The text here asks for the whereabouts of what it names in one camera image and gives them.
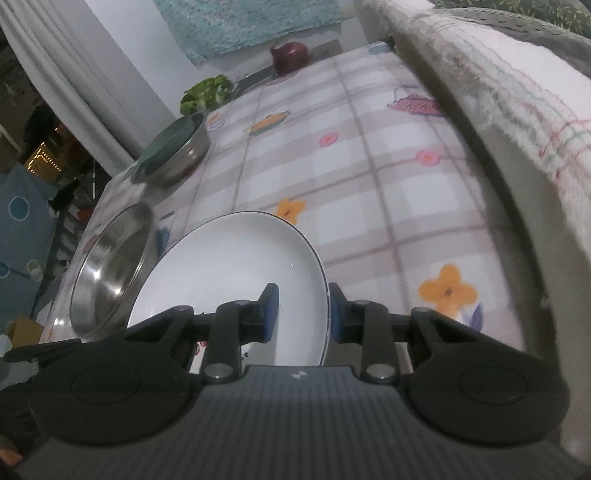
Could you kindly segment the plaid patterned tablecloth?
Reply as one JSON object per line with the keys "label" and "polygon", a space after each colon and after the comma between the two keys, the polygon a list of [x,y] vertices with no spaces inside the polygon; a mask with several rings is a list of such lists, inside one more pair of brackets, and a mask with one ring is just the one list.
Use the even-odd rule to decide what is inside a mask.
{"label": "plaid patterned tablecloth", "polygon": [[142,202],[166,253],[216,217],[255,210],[297,227],[331,282],[397,313],[431,307],[525,350],[532,277],[480,164],[417,77],[376,43],[311,65],[214,113],[211,151],[166,189],[106,187],[48,315],[69,339],[87,248]]}

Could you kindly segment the small steel bowl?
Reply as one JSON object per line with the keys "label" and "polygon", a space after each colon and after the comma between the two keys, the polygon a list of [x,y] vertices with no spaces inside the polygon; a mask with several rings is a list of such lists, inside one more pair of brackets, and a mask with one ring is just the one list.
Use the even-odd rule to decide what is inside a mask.
{"label": "small steel bowl", "polygon": [[207,132],[206,115],[204,114],[204,123],[200,125],[191,139],[166,162],[157,168],[147,170],[139,166],[136,161],[130,176],[131,182],[134,184],[144,183],[159,188],[172,186],[194,168],[197,168],[209,147],[211,147],[211,139]]}

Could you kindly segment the blue patterned wall cloth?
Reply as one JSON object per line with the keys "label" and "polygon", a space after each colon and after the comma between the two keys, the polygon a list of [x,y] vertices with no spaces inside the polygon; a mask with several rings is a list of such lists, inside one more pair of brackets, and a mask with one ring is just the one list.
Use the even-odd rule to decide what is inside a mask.
{"label": "blue patterned wall cloth", "polygon": [[325,0],[167,0],[155,6],[193,64],[342,20],[339,2]]}

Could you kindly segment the dark green plate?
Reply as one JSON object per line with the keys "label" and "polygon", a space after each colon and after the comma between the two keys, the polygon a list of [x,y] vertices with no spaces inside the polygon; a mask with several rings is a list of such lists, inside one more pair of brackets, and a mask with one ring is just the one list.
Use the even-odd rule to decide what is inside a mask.
{"label": "dark green plate", "polygon": [[204,113],[195,112],[176,119],[162,130],[142,151],[138,165],[150,170],[157,168],[176,154],[204,123]]}

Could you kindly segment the medium steel bowl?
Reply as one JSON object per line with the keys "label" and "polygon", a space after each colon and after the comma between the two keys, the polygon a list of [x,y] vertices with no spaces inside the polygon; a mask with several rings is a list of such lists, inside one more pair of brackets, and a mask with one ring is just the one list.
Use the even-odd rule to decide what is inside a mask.
{"label": "medium steel bowl", "polygon": [[76,336],[93,341],[125,329],[158,258],[148,205],[136,203],[115,216],[87,248],[76,276],[69,306]]}

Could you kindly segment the red cabbage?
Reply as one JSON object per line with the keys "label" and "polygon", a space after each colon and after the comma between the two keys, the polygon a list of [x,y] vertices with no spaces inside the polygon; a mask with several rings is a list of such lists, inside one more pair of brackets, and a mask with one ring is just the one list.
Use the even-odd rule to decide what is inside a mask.
{"label": "red cabbage", "polygon": [[291,41],[280,47],[271,47],[270,54],[273,57],[274,70],[279,76],[296,72],[310,62],[308,47],[301,42]]}

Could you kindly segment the green lettuce head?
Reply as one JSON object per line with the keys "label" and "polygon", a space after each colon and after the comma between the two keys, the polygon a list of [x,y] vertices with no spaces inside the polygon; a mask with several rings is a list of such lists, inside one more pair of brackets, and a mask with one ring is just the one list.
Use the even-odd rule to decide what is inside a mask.
{"label": "green lettuce head", "polygon": [[206,78],[184,92],[179,112],[187,116],[197,111],[214,111],[231,101],[234,90],[235,85],[224,75]]}

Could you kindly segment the white curtain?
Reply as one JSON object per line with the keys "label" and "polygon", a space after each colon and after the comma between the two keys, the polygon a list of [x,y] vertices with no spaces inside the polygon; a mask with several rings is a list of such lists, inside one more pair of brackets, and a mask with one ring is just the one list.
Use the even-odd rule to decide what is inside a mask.
{"label": "white curtain", "polygon": [[174,116],[84,1],[4,1],[1,29],[34,87],[110,175]]}

